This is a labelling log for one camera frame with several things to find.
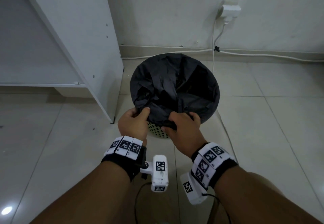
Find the hand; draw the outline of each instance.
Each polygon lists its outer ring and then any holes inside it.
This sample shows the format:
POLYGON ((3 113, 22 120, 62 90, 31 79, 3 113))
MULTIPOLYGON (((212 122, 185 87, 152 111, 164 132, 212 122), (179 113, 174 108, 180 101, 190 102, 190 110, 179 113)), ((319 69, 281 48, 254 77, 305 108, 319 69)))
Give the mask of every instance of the hand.
POLYGON ((150 114, 150 108, 145 107, 142 112, 136 116, 136 108, 129 109, 122 115, 118 121, 118 129, 121 136, 129 136, 143 141, 146 146, 147 140, 147 117, 150 114))
POLYGON ((189 112, 189 114, 193 116, 194 120, 186 113, 171 112, 169 120, 175 122, 177 131, 169 127, 162 127, 161 129, 167 133, 181 153, 191 157, 207 141, 199 130, 200 117, 194 112, 189 112))

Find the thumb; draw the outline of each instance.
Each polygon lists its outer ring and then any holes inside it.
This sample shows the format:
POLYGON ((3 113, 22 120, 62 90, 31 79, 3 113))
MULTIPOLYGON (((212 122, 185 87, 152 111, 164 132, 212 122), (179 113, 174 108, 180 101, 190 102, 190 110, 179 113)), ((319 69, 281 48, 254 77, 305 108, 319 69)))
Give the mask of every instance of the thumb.
POLYGON ((176 138, 176 131, 174 131, 172 128, 169 127, 161 127, 162 131, 165 132, 170 139, 173 141, 176 138))
POLYGON ((150 112, 151 112, 150 108, 149 107, 145 107, 141 111, 140 115, 138 115, 137 117, 140 117, 141 119, 144 119, 146 121, 147 118, 148 118, 148 115, 150 114, 150 112))

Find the white tile floor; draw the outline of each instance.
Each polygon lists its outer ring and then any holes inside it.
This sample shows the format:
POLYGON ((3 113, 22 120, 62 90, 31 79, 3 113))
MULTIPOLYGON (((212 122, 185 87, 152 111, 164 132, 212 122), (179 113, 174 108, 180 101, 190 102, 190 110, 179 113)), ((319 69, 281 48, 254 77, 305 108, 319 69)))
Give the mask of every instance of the white tile floor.
MULTIPOLYGON (((116 120, 132 107, 129 81, 141 61, 124 61, 116 120)), ((203 63, 212 68, 211 62, 203 63)), ((323 73, 321 65, 216 62, 222 97, 218 112, 201 126, 207 140, 231 153, 233 148, 244 169, 268 178, 287 198, 321 221, 323 73)), ((110 124, 91 99, 0 94, 0 210, 13 208, 0 215, 0 223, 29 223, 94 169, 118 135, 117 125, 110 124)), ((170 140, 150 134, 147 158, 154 154, 168 158, 166 196, 174 222, 205 223, 213 199, 192 206, 179 182, 179 176, 191 168, 191 160, 170 140)), ((132 223, 132 215, 124 223, 132 223)))

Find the trash bin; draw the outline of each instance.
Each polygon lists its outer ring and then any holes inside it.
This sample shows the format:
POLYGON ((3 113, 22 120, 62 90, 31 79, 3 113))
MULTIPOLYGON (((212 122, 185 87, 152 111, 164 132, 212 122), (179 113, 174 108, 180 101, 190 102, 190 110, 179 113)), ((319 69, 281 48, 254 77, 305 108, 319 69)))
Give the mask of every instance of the trash bin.
POLYGON ((133 73, 130 89, 139 111, 146 106, 151 109, 149 129, 160 137, 167 137, 160 130, 162 126, 177 129, 168 120, 172 111, 195 112, 204 123, 219 103, 214 75, 200 61, 184 54, 160 54, 143 61, 133 73))

